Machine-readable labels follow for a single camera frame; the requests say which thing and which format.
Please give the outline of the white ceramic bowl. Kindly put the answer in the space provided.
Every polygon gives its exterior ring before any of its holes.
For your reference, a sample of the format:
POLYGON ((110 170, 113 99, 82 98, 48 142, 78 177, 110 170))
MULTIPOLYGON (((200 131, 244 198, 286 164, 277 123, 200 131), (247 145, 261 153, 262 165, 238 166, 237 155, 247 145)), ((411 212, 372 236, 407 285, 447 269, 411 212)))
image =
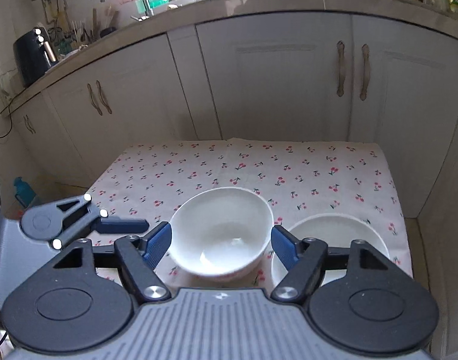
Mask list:
MULTIPOLYGON (((353 240, 363 240, 370 243, 386 258, 390 258, 389 250, 381 236, 369 225, 360 219, 347 214, 317 214, 293 225, 288 229, 299 239, 317 238, 327 243, 329 247, 349 248, 353 240)), ((287 274, 284 264, 273 254, 271 262, 271 278, 276 287, 287 274)), ((334 280, 342 278, 346 269, 326 271, 324 286, 334 280)))
POLYGON ((191 275, 233 281, 259 264, 273 225, 269 203, 256 193, 238 187, 207 190, 173 214, 169 253, 191 275))

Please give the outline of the cherry print tablecloth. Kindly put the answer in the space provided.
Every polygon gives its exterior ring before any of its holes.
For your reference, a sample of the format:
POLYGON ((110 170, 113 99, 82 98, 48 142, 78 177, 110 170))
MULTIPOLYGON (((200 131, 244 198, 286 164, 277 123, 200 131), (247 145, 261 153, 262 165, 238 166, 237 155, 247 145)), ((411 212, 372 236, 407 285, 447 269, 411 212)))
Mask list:
POLYGON ((110 214, 157 225, 189 198, 217 187, 249 189, 291 228, 312 215, 351 215, 371 226, 411 273, 411 252, 389 164, 374 143, 175 141, 123 151, 90 187, 110 214))

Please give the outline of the black air fryer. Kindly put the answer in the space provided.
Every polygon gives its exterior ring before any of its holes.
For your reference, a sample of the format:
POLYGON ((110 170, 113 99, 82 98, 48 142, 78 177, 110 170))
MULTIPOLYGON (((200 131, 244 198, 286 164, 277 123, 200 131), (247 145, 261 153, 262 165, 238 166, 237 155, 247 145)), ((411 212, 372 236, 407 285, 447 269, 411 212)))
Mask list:
POLYGON ((13 43, 17 69, 25 88, 30 87, 58 63, 47 31, 42 26, 32 28, 13 43))

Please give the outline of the white kitchen cabinets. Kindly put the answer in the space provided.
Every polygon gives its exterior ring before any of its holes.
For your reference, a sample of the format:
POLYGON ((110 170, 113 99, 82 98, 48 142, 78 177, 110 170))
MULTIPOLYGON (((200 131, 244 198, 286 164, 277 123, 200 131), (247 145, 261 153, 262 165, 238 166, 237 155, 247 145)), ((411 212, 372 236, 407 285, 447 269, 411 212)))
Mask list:
POLYGON ((177 28, 81 67, 15 113, 39 166, 88 189, 139 144, 374 143, 404 220, 426 203, 457 120, 458 40, 327 12, 177 28))

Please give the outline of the teal bottle on floor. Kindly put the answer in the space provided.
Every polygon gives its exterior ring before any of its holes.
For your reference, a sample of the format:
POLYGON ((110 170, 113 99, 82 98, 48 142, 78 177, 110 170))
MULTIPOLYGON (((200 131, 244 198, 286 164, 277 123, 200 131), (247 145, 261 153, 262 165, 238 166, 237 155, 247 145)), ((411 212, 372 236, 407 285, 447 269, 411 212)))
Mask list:
POLYGON ((36 192, 21 177, 13 180, 13 186, 15 188, 15 199, 23 208, 28 208, 36 199, 36 192))

